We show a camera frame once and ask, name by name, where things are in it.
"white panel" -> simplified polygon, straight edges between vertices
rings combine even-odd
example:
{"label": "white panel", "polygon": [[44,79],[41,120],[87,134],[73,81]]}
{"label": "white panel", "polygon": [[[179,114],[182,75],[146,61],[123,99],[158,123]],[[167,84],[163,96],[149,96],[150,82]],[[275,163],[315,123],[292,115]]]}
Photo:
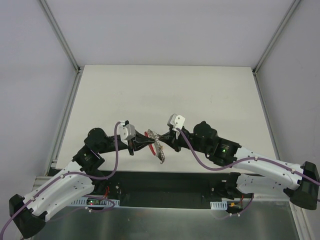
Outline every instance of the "white panel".
{"label": "white panel", "polygon": [[[320,170],[320,1],[304,0],[258,73],[281,160]],[[320,239],[320,210],[307,211]]]}
{"label": "white panel", "polygon": [[[218,135],[274,158],[264,113],[249,67],[205,66],[107,66],[86,65],[70,115],[57,168],[63,168],[84,145],[95,127],[114,134],[115,123],[129,120],[143,133],[150,128],[168,132],[167,121],[177,113],[193,131],[206,121]],[[166,160],[154,157],[149,148],[130,156],[119,153],[120,171],[209,172],[183,149],[175,152],[164,145]],[[218,167],[198,154],[207,165]],[[115,153],[104,153],[102,170],[112,170]]]}
{"label": "white panel", "polygon": [[255,67],[292,0],[48,0],[80,65]]}
{"label": "white panel", "polygon": [[[9,198],[32,190],[43,175],[75,78],[36,0],[0,6],[0,228]],[[15,239],[14,224],[4,239]]]}

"purple cable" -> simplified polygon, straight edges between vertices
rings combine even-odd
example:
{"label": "purple cable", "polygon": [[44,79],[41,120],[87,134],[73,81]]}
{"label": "purple cable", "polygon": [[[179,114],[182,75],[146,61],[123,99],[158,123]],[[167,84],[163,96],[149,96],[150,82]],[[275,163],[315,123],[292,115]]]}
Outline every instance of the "purple cable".
{"label": "purple cable", "polygon": [[252,194],[252,197],[251,197],[251,199],[250,199],[250,201],[249,201],[249,203],[248,203],[248,205],[245,206],[245,208],[244,208],[242,211],[240,211],[240,212],[238,212],[238,213],[233,213],[233,214],[231,214],[231,215],[229,214],[229,215],[226,215],[226,216],[221,217],[221,218],[219,218],[219,217],[214,217],[214,218],[217,219],[217,220],[224,220],[224,219],[227,219],[227,218],[232,217],[232,216],[238,216],[238,214],[241,215],[241,214],[243,214],[245,211],[248,210],[248,208],[249,208],[250,205],[252,204],[254,198],[255,198],[255,194],[253,193],[253,194]]}
{"label": "purple cable", "polygon": [[[77,172],[77,171],[71,171],[68,172],[66,174],[64,174],[64,176],[68,176],[68,175],[81,175],[81,176],[85,176],[91,179],[96,179],[96,180],[106,180],[111,178],[117,171],[118,168],[118,162],[119,162],[119,148],[118,148],[118,139],[117,139],[117,128],[118,126],[121,124],[121,122],[117,122],[114,126],[114,147],[115,147],[115,166],[113,171],[108,175],[108,176],[102,176],[102,177],[98,177],[98,176],[91,176],[91,175],[87,175],[85,173],[82,172]],[[48,189],[52,184],[54,184],[56,181],[60,180],[61,177],[58,176],[57,178],[53,179],[50,183],[48,183],[48,185],[46,185],[45,187],[43,187],[40,191],[38,191],[33,198],[37,198],[40,194],[42,194],[46,189]],[[5,225],[3,226],[1,232],[0,232],[0,240],[4,239],[4,233],[5,230],[7,229],[8,225],[11,223],[11,221],[19,214],[21,213],[21,211],[26,208],[30,203],[32,202],[32,200],[29,200],[28,202],[26,202],[18,211],[16,211],[15,214],[12,215],[12,217],[5,223]]]}
{"label": "purple cable", "polygon": [[[229,165],[226,165],[226,166],[223,166],[223,167],[218,167],[218,168],[209,167],[209,166],[205,165],[205,164],[199,159],[199,157],[197,156],[194,148],[191,146],[191,143],[189,142],[189,140],[188,140],[188,138],[186,137],[186,135],[184,134],[184,132],[183,132],[181,129],[179,129],[179,128],[176,128],[176,129],[177,129],[177,130],[179,131],[179,133],[182,135],[183,139],[185,140],[186,144],[188,145],[189,149],[191,150],[191,152],[192,152],[193,156],[195,157],[196,161],[197,161],[202,167],[204,167],[205,169],[208,169],[208,170],[210,170],[210,171],[221,171],[221,170],[224,170],[224,169],[228,169],[228,168],[230,168],[230,167],[232,167],[232,166],[234,166],[234,165],[236,165],[236,164],[239,164],[239,163],[241,163],[241,162],[244,162],[244,161],[255,160],[255,157],[245,157],[245,158],[242,158],[242,159],[240,159],[240,160],[237,160],[237,161],[235,161],[235,162],[233,162],[233,163],[230,163]],[[291,169],[290,167],[285,166],[285,165],[282,165],[282,164],[280,164],[280,163],[278,163],[278,162],[276,162],[276,161],[272,161],[272,160],[270,160],[270,159],[266,159],[266,158],[263,158],[263,157],[258,157],[257,160],[263,161],[263,162],[267,162],[267,163],[271,163],[271,164],[274,164],[274,165],[277,165],[278,167],[281,167],[281,168],[283,168],[283,169],[285,169],[285,170],[288,170],[289,172],[292,171],[292,169]],[[312,182],[313,184],[316,184],[316,185],[320,186],[320,182],[313,180],[311,177],[308,177],[307,175],[304,175],[303,173],[300,173],[300,172],[298,172],[298,171],[294,171],[293,174],[297,174],[297,175],[299,175],[299,176],[301,176],[301,177],[309,180],[309,181]]]}

